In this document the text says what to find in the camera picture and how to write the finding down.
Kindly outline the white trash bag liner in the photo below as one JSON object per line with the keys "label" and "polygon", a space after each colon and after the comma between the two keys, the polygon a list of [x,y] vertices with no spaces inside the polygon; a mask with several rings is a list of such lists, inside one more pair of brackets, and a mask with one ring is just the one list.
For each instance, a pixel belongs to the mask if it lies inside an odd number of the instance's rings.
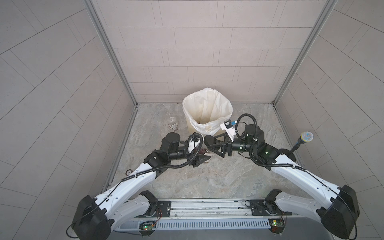
{"label": "white trash bag liner", "polygon": [[197,132],[204,137],[224,133],[220,124],[229,120],[233,114],[231,102],[211,88],[188,95],[184,98],[182,107],[189,133]]}

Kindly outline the white lid rose tea jar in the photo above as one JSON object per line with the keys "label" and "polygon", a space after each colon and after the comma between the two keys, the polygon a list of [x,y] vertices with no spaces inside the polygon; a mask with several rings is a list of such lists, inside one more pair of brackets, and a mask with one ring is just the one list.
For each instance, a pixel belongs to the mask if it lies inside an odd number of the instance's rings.
{"label": "white lid rose tea jar", "polygon": [[168,123],[169,128],[173,132],[177,131],[179,128],[177,115],[173,112],[169,112],[166,114],[166,118],[167,118],[167,123]]}

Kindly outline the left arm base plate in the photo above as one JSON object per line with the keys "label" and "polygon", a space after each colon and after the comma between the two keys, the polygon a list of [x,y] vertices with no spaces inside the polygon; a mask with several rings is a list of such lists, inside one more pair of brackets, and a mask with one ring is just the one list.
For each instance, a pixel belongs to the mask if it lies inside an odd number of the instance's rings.
{"label": "left arm base plate", "polygon": [[159,218],[159,217],[169,217],[171,212],[171,201],[158,201],[157,205],[150,205],[150,208],[146,213],[141,215],[143,218]]}

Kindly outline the black lid glass jar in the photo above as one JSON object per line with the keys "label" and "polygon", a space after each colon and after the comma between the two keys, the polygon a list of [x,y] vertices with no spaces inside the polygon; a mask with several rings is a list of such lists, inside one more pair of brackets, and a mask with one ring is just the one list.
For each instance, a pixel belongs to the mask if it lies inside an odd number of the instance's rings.
{"label": "black lid glass jar", "polygon": [[199,151],[199,154],[201,156],[203,156],[203,159],[206,161],[206,162],[209,162],[210,160],[214,159],[216,154],[214,154],[213,152],[209,151],[208,149],[206,148],[201,148],[200,151]]}

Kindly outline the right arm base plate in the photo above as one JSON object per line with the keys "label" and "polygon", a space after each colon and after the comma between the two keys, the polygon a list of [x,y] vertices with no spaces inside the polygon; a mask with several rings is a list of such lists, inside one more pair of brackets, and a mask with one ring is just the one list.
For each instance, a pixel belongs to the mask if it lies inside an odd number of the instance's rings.
{"label": "right arm base plate", "polygon": [[291,212],[283,212],[279,209],[275,201],[272,200],[246,200],[245,206],[251,209],[252,216],[291,216]]}

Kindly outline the beige ribbed trash bin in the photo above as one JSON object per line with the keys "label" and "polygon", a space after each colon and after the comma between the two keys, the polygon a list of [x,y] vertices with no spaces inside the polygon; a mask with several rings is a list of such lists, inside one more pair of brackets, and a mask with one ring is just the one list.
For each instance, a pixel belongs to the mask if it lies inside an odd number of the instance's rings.
{"label": "beige ribbed trash bin", "polygon": [[198,124],[196,121],[187,121],[187,127],[190,134],[199,133],[204,138],[206,136],[217,136],[224,134],[218,121],[212,121],[205,124]]}

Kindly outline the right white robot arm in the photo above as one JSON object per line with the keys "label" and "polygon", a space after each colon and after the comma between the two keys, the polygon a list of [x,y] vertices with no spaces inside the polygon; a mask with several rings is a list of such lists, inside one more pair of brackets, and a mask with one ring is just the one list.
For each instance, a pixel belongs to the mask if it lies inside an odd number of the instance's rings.
{"label": "right white robot arm", "polygon": [[353,188],[339,187],[306,170],[295,162],[291,151],[267,144],[264,132],[254,124],[247,125],[241,135],[236,135],[234,126],[224,129],[221,135],[205,137],[210,151],[222,158],[233,152],[247,153],[254,164],[281,175],[310,195],[302,198],[274,189],[265,198],[268,214],[295,213],[318,221],[335,237],[356,239],[360,209]]}

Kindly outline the left circuit board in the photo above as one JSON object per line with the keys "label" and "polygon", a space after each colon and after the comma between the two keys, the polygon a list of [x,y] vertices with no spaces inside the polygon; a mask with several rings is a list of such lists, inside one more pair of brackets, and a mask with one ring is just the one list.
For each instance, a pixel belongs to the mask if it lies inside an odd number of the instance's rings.
{"label": "left circuit board", "polygon": [[154,221],[146,221],[139,225],[140,231],[152,231],[156,228],[156,222]]}

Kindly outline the aluminium mounting rail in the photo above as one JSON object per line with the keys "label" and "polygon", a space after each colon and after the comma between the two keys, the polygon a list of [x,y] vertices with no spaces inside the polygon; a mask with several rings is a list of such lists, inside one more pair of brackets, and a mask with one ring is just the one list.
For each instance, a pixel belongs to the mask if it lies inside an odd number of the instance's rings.
{"label": "aluminium mounting rail", "polygon": [[[321,214],[326,212],[326,208],[321,206],[319,201],[311,198],[302,198],[289,195],[285,192],[277,193],[272,191],[265,200],[275,201],[279,209],[283,212],[291,212],[295,215],[307,217],[315,221],[321,219]],[[111,218],[116,222],[119,220],[127,221],[138,218],[150,208],[150,205],[157,205],[154,196],[145,197],[139,195],[137,198],[126,201],[123,205],[112,212]],[[236,218],[252,216],[251,209],[245,206],[243,199],[173,199],[171,201],[171,212],[167,218]]]}

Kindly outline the round knob on stalk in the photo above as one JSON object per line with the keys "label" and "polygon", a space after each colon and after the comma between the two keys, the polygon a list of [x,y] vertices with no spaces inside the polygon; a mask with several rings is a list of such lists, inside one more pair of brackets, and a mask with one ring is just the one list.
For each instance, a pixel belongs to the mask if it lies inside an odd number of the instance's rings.
{"label": "round knob on stalk", "polygon": [[296,157],[294,155],[294,151],[296,151],[301,145],[311,142],[314,139],[314,135],[311,132],[303,132],[301,133],[300,137],[298,138],[296,144],[292,147],[291,150],[287,149],[279,149],[281,153],[286,155],[290,160],[293,162],[296,162]]}

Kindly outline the right circuit board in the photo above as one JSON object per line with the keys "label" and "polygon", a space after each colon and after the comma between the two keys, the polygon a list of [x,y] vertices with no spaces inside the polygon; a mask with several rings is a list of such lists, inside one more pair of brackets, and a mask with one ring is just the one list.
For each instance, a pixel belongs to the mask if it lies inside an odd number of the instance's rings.
{"label": "right circuit board", "polygon": [[286,226],[284,220],[281,219],[269,219],[269,224],[271,227],[269,230],[274,234],[282,233]]}

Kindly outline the circuit board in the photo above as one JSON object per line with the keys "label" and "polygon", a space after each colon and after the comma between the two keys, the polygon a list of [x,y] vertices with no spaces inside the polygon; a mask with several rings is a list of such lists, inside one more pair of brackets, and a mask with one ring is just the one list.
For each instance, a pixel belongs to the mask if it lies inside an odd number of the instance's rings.
{"label": "circuit board", "polygon": [[139,225],[140,231],[152,231],[156,228],[156,222],[154,221],[146,221]]}
{"label": "circuit board", "polygon": [[274,234],[282,233],[286,226],[284,220],[281,219],[269,219],[269,224],[271,227],[269,230]]}

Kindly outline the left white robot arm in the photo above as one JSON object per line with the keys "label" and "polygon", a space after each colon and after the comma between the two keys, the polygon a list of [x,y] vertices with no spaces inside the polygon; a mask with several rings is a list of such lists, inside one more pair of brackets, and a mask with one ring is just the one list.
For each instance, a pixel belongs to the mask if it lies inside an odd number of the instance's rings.
{"label": "left white robot arm", "polygon": [[168,169],[200,164],[199,152],[204,138],[193,133],[184,142],[177,133],[168,133],[161,147],[152,151],[139,167],[109,190],[92,198],[80,200],[74,219],[69,226],[79,240],[106,240],[112,231],[137,216],[152,216],[157,210],[158,199],[149,191],[131,197]]}

